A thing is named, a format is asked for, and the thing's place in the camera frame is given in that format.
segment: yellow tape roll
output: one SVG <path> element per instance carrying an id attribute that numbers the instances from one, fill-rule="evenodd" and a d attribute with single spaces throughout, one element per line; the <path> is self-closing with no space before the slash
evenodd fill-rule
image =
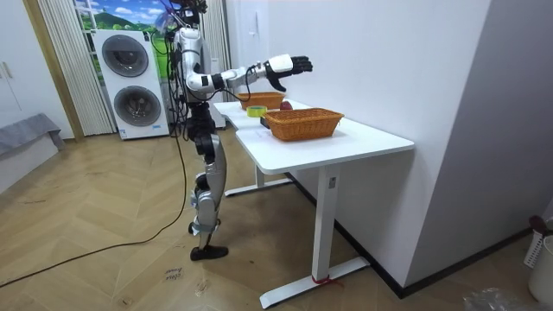
<path id="1" fill-rule="evenodd" d="M 265 106 L 249 106 L 246 109 L 248 117 L 262 117 L 265 112 L 267 112 L 267 107 Z"/>

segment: baseboard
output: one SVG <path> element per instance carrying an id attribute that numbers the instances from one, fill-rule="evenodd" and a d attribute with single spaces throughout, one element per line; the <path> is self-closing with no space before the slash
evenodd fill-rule
<path id="1" fill-rule="evenodd" d="M 290 173 L 286 173 L 286 176 L 290 178 L 296 187 L 300 189 L 303 195 L 311 202 L 314 206 L 317 205 L 317 199 L 309 193 L 309 191 L 302 186 L 302 184 Z M 346 239 L 346 241 L 362 256 L 364 257 L 370 264 L 371 267 L 374 269 L 374 271 L 380 276 L 380 278 L 390 287 L 390 289 L 399 297 L 400 299 L 403 299 L 407 297 L 408 295 L 412 295 L 416 293 L 417 291 L 424 289 L 428 287 L 429 285 L 434 284 L 435 282 L 440 281 L 441 279 L 450 276 L 454 274 L 455 272 L 462 270 L 466 268 L 467 266 L 481 260 L 484 257 L 489 256 L 490 254 L 494 253 L 495 251 L 499 251 L 500 249 L 506 247 L 507 245 L 529 235 L 532 233 L 531 228 L 524 229 L 521 232 L 518 232 L 516 234 L 513 234 L 509 238 L 506 238 L 497 244 L 494 244 L 483 251 L 479 251 L 476 254 L 467 257 L 463 260 L 461 260 L 458 263 L 454 263 L 450 265 L 449 267 L 440 270 L 436 272 L 435 274 L 431 276 L 427 276 L 423 278 L 422 280 L 415 282 L 407 287 L 401 286 L 396 280 L 378 263 L 376 259 L 374 259 L 371 254 L 344 228 L 338 220 L 334 220 L 334 228 L 336 231 L 338 231 L 342 237 Z"/>

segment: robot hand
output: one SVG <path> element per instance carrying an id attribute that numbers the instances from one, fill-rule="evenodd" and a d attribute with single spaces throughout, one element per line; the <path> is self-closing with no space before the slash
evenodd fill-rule
<path id="1" fill-rule="evenodd" d="M 270 84 L 280 92 L 286 92 L 286 88 L 280 84 L 280 79 L 293 74 L 312 72 L 313 64 L 307 56 L 279 55 L 264 63 L 265 77 Z"/>

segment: table top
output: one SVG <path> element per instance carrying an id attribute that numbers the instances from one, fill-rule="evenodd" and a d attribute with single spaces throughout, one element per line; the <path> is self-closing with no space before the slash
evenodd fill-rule
<path id="1" fill-rule="evenodd" d="M 311 108 L 287 100 L 294 109 Z M 331 137 L 286 143 L 272 136 L 270 130 L 259 123 L 258 117 L 247 117 L 239 102 L 215 104 L 215 107 L 236 127 L 236 137 L 267 175 L 390 154 L 413 149 L 415 145 L 345 117 Z"/>
<path id="2" fill-rule="evenodd" d="M 311 108 L 308 105 L 304 105 L 295 101 L 290 101 L 294 109 L 307 109 Z M 242 109 L 240 102 L 228 102 L 228 103 L 216 103 L 213 104 L 221 115 L 226 117 L 234 126 L 236 130 L 260 128 L 264 127 L 259 123 L 259 117 L 248 117 L 245 110 Z"/>

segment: herringbone floor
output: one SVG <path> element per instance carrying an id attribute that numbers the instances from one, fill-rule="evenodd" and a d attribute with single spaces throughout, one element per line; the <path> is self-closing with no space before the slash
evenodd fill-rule
<path id="1" fill-rule="evenodd" d="M 252 163 L 221 131 L 227 188 L 253 183 Z M 187 192 L 203 169 L 181 144 Z M 0 195 L 0 282 L 87 251 L 148 238 L 179 212 L 183 178 L 175 141 L 72 143 Z M 213 244 L 230 255 L 188 259 L 194 209 L 149 244 L 105 251 L 0 289 L 0 310 L 259 310 L 258 297 L 310 272 L 315 210 L 294 186 L 224 199 Z M 399 301 L 370 269 L 280 304 L 274 310 L 461 310 L 462 296 L 507 288 L 531 301 L 522 265 L 528 240 L 509 246 Z M 334 234 L 332 264 L 355 257 Z"/>

